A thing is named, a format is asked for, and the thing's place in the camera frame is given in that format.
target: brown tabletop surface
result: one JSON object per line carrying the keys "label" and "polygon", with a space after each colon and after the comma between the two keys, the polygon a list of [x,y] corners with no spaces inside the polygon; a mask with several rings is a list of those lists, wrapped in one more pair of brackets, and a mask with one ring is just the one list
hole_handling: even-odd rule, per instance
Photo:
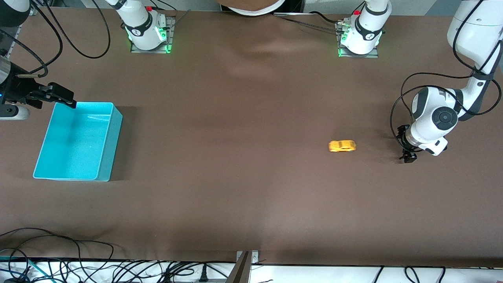
{"label": "brown tabletop surface", "polygon": [[[55,13],[81,50],[104,50],[98,11]],[[237,250],[260,250],[268,263],[503,265],[503,107],[459,123],[448,150],[413,164],[399,162],[389,127],[406,76],[469,73],[447,42],[450,18],[391,17],[379,58],[356,59],[338,57],[333,34],[216,12],[189,12],[171,54],[132,54],[117,13],[104,13],[109,53],[86,59],[65,42],[39,81],[73,90],[77,101],[111,101],[124,115],[112,180],[33,179],[51,104],[2,122],[2,231],[41,227],[111,242],[120,247],[114,258],[233,260]],[[296,19],[333,27],[315,15]],[[19,39],[46,61],[57,51],[40,16]],[[37,66],[20,47],[11,61]],[[424,77],[408,88],[425,83],[466,80]],[[495,98],[491,86],[483,109]],[[394,123],[408,123],[403,106]],[[353,139],[357,150],[330,153],[334,139]],[[49,239],[24,250],[76,256]],[[88,245],[82,256],[107,253]]]}

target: metal bracket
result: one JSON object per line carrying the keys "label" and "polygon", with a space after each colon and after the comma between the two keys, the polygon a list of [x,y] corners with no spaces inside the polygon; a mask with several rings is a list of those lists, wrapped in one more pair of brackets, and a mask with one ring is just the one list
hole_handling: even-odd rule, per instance
{"label": "metal bracket", "polygon": [[344,18],[343,24],[335,24],[337,31],[337,48],[339,50],[339,57],[354,57],[354,58],[378,58],[377,47],[374,47],[370,53],[365,55],[355,54],[347,47],[341,44],[342,38],[346,37],[351,32],[351,18]]}
{"label": "metal bracket", "polygon": [[131,53],[154,53],[154,54],[167,54],[171,53],[173,45],[173,34],[175,33],[175,17],[166,17],[166,41],[161,43],[157,48],[152,50],[142,50],[136,47],[131,42]]}
{"label": "metal bracket", "polygon": [[[236,261],[239,260],[239,257],[241,257],[241,254],[243,253],[243,251],[238,251],[237,254],[236,254]],[[251,262],[252,263],[257,263],[259,261],[259,251],[251,251]]]}

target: blue plastic bin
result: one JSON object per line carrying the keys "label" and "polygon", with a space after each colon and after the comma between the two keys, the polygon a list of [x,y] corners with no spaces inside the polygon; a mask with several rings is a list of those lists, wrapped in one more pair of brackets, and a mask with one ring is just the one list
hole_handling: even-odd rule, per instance
{"label": "blue plastic bin", "polygon": [[56,181],[110,180],[122,114],[110,102],[56,103],[33,178]]}

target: yellow toy car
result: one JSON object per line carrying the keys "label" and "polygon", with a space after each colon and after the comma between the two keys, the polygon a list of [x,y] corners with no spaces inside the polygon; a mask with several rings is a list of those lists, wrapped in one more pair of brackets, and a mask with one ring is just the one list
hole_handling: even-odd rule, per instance
{"label": "yellow toy car", "polygon": [[328,143],[330,152],[352,152],[356,150],[356,143],[353,140],[332,140]]}

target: white floor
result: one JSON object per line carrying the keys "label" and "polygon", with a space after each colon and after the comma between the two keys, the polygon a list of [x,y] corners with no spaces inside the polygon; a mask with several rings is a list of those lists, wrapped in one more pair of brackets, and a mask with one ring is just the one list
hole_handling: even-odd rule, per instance
{"label": "white floor", "polygon": [[[102,262],[84,262],[84,266],[88,267],[100,267],[104,263]],[[93,279],[98,283],[110,283],[112,279],[112,273],[115,269],[114,265],[116,262],[106,263],[101,271],[98,271],[93,275]],[[135,272],[140,272],[145,266],[150,263],[145,263],[134,269]],[[16,262],[12,263],[11,267],[14,271],[22,272],[25,268],[26,263]],[[41,262],[37,266],[45,273],[50,274],[48,263]],[[224,274],[229,274],[232,270],[234,264],[230,263],[212,263],[211,266],[215,267]],[[54,273],[59,271],[59,263],[52,262],[51,267]],[[71,263],[71,268],[80,267],[78,262]],[[7,269],[7,263],[0,262],[0,268]],[[190,276],[177,276],[175,277],[176,282],[194,282],[197,281],[201,276],[202,265],[194,267],[195,272]],[[330,282],[330,283],[372,283],[376,277],[379,267],[358,267],[358,266],[253,266],[250,283],[261,283],[268,280],[273,280],[273,283],[318,283],[318,282]],[[423,283],[437,283],[439,277],[442,273],[441,268],[415,268],[420,282]],[[86,278],[81,270],[76,271],[78,274],[82,275],[82,278]],[[155,265],[149,268],[142,275],[155,275],[160,274],[162,269]],[[30,278],[41,277],[43,273],[32,268],[29,273]],[[120,282],[125,282],[132,278],[133,275],[126,273]],[[412,272],[409,271],[409,276],[413,277]],[[5,280],[10,278],[8,272],[0,272],[0,280]],[[217,279],[224,278],[222,275],[208,268],[208,278]],[[158,277],[143,279],[143,283],[155,283]],[[497,281],[503,281],[503,270],[501,269],[478,269],[478,268],[447,268],[445,276],[442,283],[496,283]],[[75,275],[71,275],[68,279],[70,283],[78,283],[79,279]],[[385,267],[379,276],[378,282],[380,283],[409,283],[409,280],[405,277],[403,267]],[[84,281],[83,283],[91,283],[90,280]]]}

